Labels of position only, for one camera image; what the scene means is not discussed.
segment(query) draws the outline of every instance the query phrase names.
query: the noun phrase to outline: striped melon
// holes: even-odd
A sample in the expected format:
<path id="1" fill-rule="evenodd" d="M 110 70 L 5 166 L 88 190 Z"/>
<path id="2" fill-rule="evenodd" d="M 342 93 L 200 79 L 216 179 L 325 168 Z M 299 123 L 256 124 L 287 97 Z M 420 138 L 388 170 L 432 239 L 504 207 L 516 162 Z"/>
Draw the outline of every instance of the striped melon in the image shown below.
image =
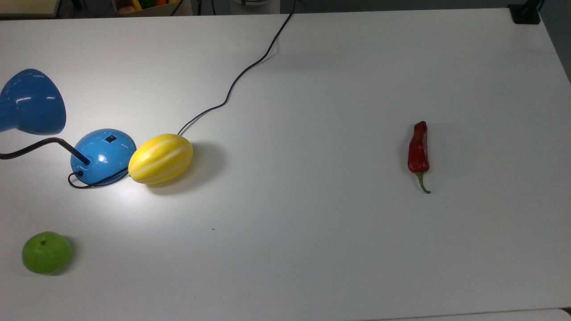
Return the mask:
<path id="1" fill-rule="evenodd" d="M 184 172 L 192 159 L 192 144 L 184 137 L 163 134 L 142 144 L 129 161 L 136 182 L 157 184 Z"/>

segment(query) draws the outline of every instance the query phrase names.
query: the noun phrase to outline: pepper stem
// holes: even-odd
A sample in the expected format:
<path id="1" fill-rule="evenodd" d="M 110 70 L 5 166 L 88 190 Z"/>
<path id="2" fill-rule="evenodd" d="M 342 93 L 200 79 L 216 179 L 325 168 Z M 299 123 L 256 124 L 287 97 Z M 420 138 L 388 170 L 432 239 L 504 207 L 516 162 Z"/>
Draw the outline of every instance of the pepper stem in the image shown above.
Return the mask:
<path id="1" fill-rule="evenodd" d="M 424 191 L 426 194 L 430 194 L 430 191 L 427 191 L 427 189 L 424 188 L 424 183 L 423 183 L 424 173 L 423 173 L 423 172 L 417 172 L 417 173 L 415 173 L 415 174 L 416 174 L 416 176 L 419 178 L 420 188 L 423 189 L 423 191 Z"/>

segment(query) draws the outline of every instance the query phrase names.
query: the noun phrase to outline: green apple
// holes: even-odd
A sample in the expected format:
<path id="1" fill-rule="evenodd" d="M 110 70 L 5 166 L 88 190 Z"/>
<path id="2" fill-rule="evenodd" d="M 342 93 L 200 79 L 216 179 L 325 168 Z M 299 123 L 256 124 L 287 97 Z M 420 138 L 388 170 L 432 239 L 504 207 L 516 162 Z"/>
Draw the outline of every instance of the green apple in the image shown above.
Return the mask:
<path id="1" fill-rule="evenodd" d="M 24 266 L 39 274 L 51 274 L 64 267 L 71 259 L 71 245 L 63 236 L 42 232 L 32 236 L 22 249 Z"/>

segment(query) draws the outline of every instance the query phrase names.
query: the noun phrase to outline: blue desk lamp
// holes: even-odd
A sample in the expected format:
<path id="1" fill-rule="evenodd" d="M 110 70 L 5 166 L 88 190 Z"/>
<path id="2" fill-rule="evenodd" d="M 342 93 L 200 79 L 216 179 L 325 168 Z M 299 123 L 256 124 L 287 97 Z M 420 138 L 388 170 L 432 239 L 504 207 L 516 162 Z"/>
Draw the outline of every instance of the blue desk lamp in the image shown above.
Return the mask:
<path id="1" fill-rule="evenodd" d="M 65 124 L 66 109 L 62 96 L 42 72 L 23 70 L 2 89 L 0 132 L 19 129 L 35 135 L 54 135 L 60 133 Z M 0 159 L 16 158 L 49 143 L 58 143 L 72 153 L 73 174 L 88 186 L 104 186 L 123 178 L 135 152 L 135 143 L 127 134 L 101 129 L 87 134 L 75 148 L 61 138 L 51 137 L 19 151 L 0 154 Z"/>

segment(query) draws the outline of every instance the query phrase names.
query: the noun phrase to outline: blue lamp shade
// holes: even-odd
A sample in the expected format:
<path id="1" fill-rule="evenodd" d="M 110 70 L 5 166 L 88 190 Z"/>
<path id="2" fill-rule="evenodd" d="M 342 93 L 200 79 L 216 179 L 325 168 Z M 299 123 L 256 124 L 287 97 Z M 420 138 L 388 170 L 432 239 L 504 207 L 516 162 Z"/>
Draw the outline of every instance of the blue lamp shade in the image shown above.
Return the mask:
<path id="1" fill-rule="evenodd" d="M 0 132 L 19 129 L 54 135 L 66 125 L 66 108 L 54 83 L 36 69 L 13 76 L 0 93 Z"/>

